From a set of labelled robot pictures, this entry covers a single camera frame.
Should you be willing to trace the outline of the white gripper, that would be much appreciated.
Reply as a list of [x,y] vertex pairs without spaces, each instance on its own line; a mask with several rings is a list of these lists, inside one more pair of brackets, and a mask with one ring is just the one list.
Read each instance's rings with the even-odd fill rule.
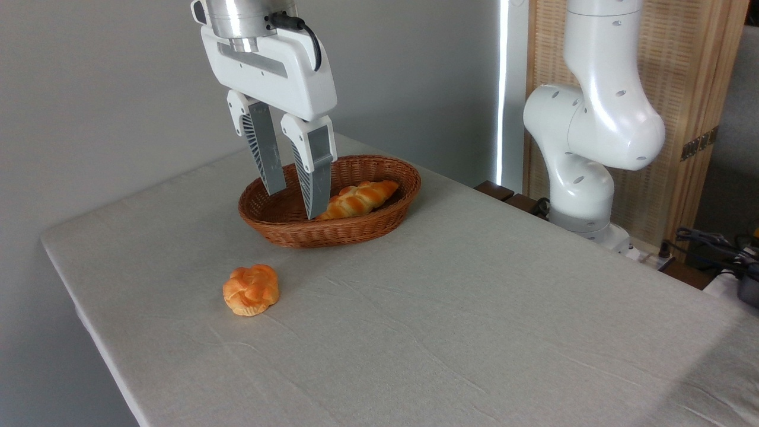
[[307,218],[323,214],[330,202],[331,165],[338,159],[333,122],[325,116],[338,103],[326,52],[315,71],[314,44],[307,33],[278,30],[259,37],[257,52],[233,51],[229,40],[214,35],[210,26],[201,27],[201,35],[214,75],[233,89],[226,97],[230,115],[268,194],[286,189],[271,105],[290,113],[281,125],[292,143]]

